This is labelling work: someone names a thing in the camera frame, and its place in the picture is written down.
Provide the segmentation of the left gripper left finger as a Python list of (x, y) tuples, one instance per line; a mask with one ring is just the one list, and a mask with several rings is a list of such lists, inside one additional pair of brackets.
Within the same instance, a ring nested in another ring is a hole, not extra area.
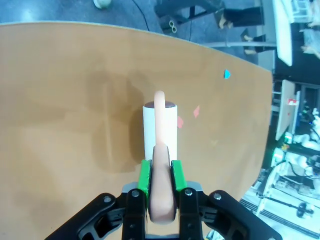
[(152, 161), (143, 160), (138, 182), (133, 183), (133, 188), (122, 191), (118, 197), (101, 193), (46, 239), (104, 240), (123, 227), (124, 240), (144, 240), (151, 172)]

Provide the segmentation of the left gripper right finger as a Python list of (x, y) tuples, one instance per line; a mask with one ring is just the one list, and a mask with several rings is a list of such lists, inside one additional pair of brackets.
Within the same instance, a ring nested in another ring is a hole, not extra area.
[(282, 236), (223, 190), (206, 195), (187, 182), (182, 162), (171, 162), (171, 175), (179, 211), (179, 239), (203, 239), (202, 224), (225, 240), (280, 240)]

